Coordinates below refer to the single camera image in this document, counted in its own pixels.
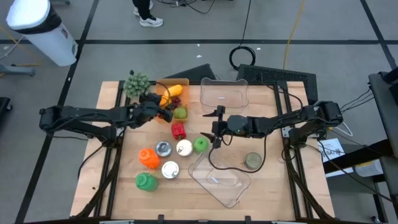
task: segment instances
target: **green bottle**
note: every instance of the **green bottle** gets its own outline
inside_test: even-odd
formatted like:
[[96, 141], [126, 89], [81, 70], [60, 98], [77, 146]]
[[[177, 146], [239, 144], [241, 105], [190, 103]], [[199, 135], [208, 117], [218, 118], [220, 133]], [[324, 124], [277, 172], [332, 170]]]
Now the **green bottle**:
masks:
[[159, 183], [157, 179], [153, 175], [150, 175], [146, 172], [138, 174], [136, 177], [136, 186], [138, 189], [153, 192], [157, 189], [158, 185]]

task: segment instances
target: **yellow toy fruit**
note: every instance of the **yellow toy fruit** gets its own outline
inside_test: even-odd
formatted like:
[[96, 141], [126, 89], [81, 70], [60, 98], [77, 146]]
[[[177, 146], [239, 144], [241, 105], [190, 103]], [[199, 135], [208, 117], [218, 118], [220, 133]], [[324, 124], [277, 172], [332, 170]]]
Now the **yellow toy fruit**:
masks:
[[171, 103], [172, 103], [172, 99], [171, 98], [169, 98], [169, 100], [167, 100], [167, 96], [162, 96], [162, 100], [160, 101], [160, 105], [159, 106], [166, 107], [166, 106], [168, 106]]
[[[171, 87], [169, 88], [169, 92], [170, 92], [170, 97], [178, 96], [178, 95], [181, 94], [181, 92], [182, 92], [182, 86], [181, 86], [181, 85], [174, 85], [174, 86], [171, 86]], [[168, 91], [165, 90], [163, 95], [164, 95], [164, 96], [168, 96], [168, 95], [169, 95]]]

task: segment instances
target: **floor tile line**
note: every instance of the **floor tile line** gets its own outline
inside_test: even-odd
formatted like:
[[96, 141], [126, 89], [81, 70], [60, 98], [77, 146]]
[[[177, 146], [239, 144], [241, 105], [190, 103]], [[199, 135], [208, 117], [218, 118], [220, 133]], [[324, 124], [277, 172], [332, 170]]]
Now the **floor tile line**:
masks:
[[[60, 98], [58, 100], [58, 105], [63, 105], [65, 103], [65, 100], [66, 100], [66, 97], [67, 97], [67, 94], [68, 94], [68, 91], [69, 91], [70, 84], [71, 84], [71, 82], [73, 80], [73, 76], [75, 74], [76, 67], [77, 67], [77, 64], [78, 64], [79, 59], [80, 59], [81, 51], [83, 50], [83, 46], [84, 46], [85, 40], [87, 38], [88, 31], [90, 29], [91, 23], [93, 22], [93, 18], [94, 18], [95, 11], [96, 11], [97, 6], [98, 6], [98, 2], [99, 2], [99, 0], [94, 0], [93, 1], [93, 5], [91, 6], [90, 13], [88, 14], [88, 18], [87, 18], [87, 21], [86, 21], [86, 24], [85, 24], [85, 28], [84, 28], [83, 33], [82, 33], [81, 38], [80, 38], [81, 41], [80, 41], [80, 44], [78, 46], [78, 51], [77, 51], [77, 54], [76, 54], [76, 62], [74, 64], [72, 64], [70, 66], [70, 68], [69, 68], [68, 75], [67, 75], [67, 77], [65, 79], [65, 83], [63, 85], [63, 88], [62, 88], [62, 91], [61, 91], [61, 94], [60, 94]], [[48, 153], [48, 151], [50, 149], [51, 141], [52, 141], [52, 137], [50, 137], [50, 136], [46, 136], [45, 139], [44, 139], [43, 146], [42, 146], [42, 148], [40, 150], [39, 158], [37, 159], [34, 171], [32, 173], [32, 176], [30, 178], [29, 184], [27, 186], [27, 189], [26, 189], [24, 198], [22, 200], [21, 206], [19, 207], [19, 211], [18, 211], [16, 220], [15, 220], [15, 223], [18, 223], [18, 224], [19, 223], [23, 223], [24, 220], [25, 220], [26, 214], [27, 214], [28, 209], [29, 209], [29, 205], [30, 205], [30, 203], [32, 201], [32, 198], [33, 198], [37, 183], [38, 183], [39, 178], [40, 178], [40, 173], [41, 173], [41, 171], [43, 169], [44, 162], [45, 162], [45, 159], [47, 157], [47, 153]]]
[[377, 25], [377, 22], [373, 17], [373, 14], [368, 6], [368, 3], [366, 2], [366, 0], [361, 0], [361, 4], [362, 4], [363, 9], [365, 10], [365, 13], [366, 13], [368, 19], [369, 19], [369, 22], [372, 25], [373, 31], [376, 34], [377, 39], [381, 42], [381, 48], [383, 49], [384, 55], [386, 56], [386, 59], [390, 65], [391, 69], [395, 69], [397, 67], [396, 61], [394, 60], [387, 44], [384, 42], [384, 37], [381, 34], [379, 26]]
[[[84, 44], [239, 44], [240, 39], [168, 39], [168, 40], [85, 40]], [[285, 39], [246, 39], [244, 44], [286, 44]], [[0, 44], [13, 44], [11, 40], [0, 40]], [[20, 44], [30, 44], [28, 40], [22, 40]], [[390, 44], [397, 45], [398, 40], [292, 40], [290, 44], [308, 45], [374, 45]]]

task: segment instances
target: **green apple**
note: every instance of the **green apple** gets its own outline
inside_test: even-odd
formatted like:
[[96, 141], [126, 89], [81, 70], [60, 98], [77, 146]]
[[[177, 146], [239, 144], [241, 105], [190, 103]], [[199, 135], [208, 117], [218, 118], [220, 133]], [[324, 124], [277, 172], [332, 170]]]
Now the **green apple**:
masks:
[[187, 116], [188, 116], [187, 108], [184, 106], [181, 106], [174, 110], [174, 118], [185, 119], [187, 118]]
[[204, 152], [209, 146], [209, 142], [204, 137], [197, 137], [193, 142], [193, 149], [196, 152]]

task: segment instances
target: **white paper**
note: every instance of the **white paper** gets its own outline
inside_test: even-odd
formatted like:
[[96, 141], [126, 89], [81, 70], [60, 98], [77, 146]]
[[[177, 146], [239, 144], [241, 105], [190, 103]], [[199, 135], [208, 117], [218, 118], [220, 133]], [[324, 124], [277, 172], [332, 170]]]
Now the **white paper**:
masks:
[[[344, 155], [343, 147], [341, 146], [341, 144], [337, 138], [322, 140], [321, 142], [325, 147], [325, 152], [328, 154], [329, 159], [334, 159], [334, 158]], [[329, 159], [326, 157], [325, 153], [323, 152], [322, 145], [319, 142], [318, 142], [318, 147], [319, 147], [320, 152], [322, 153], [323, 162], [329, 161]], [[354, 172], [353, 168], [346, 168], [346, 169], [344, 169], [344, 171], [347, 173]], [[335, 171], [335, 172], [326, 174], [326, 177], [334, 177], [336, 175], [341, 175], [341, 174], [345, 174], [345, 173], [343, 171], [339, 170], [339, 171]]]

